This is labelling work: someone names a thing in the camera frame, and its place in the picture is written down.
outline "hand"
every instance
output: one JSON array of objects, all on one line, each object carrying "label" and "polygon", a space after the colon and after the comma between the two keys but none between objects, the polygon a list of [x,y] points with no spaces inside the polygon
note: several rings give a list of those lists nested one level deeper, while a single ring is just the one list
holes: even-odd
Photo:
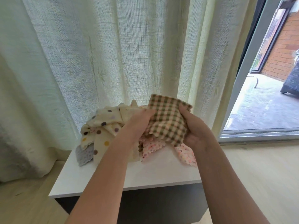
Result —
[{"label": "hand", "polygon": [[195,149],[196,147],[203,146],[208,137],[213,137],[210,128],[204,123],[203,120],[189,112],[182,104],[178,107],[180,113],[185,118],[188,126],[188,133],[185,136],[184,144]]},{"label": "hand", "polygon": [[119,139],[123,142],[129,143],[130,146],[133,146],[133,144],[138,142],[139,138],[144,133],[149,124],[150,118],[155,114],[155,112],[156,110],[153,109],[138,110],[118,132],[115,139]]}]

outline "brick wall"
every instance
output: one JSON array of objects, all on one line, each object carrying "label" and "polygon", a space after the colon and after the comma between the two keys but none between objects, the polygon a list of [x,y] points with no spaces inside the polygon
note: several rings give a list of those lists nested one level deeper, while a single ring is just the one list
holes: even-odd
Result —
[{"label": "brick wall", "polygon": [[293,52],[299,49],[299,12],[291,13],[283,26],[262,74],[284,81],[294,67]]}]

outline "white tabletop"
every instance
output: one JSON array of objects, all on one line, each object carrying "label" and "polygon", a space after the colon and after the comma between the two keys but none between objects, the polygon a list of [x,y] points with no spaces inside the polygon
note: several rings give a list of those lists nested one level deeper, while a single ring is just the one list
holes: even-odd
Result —
[{"label": "white tabletop", "polygon": [[[79,167],[75,150],[66,161],[49,196],[51,198],[79,196],[96,169],[93,162]],[[130,162],[126,171],[124,190],[201,182],[198,169],[182,164],[173,148],[165,148],[151,154],[145,162]]]}]

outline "white curtain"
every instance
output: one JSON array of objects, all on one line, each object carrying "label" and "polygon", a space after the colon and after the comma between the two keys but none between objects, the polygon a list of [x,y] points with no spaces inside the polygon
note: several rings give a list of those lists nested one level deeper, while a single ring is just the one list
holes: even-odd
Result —
[{"label": "white curtain", "polygon": [[255,1],[2,0],[0,181],[45,175],[96,109],[152,93],[222,124]]}]

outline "checkered cloth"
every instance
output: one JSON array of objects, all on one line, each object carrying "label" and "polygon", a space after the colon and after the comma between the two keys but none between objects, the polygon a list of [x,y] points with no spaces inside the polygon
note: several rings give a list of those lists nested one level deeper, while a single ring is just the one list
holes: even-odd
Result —
[{"label": "checkered cloth", "polygon": [[151,117],[144,135],[153,134],[158,139],[180,146],[187,133],[187,125],[178,110],[179,104],[186,106],[188,111],[192,108],[179,99],[152,94],[148,108],[157,112]]}]

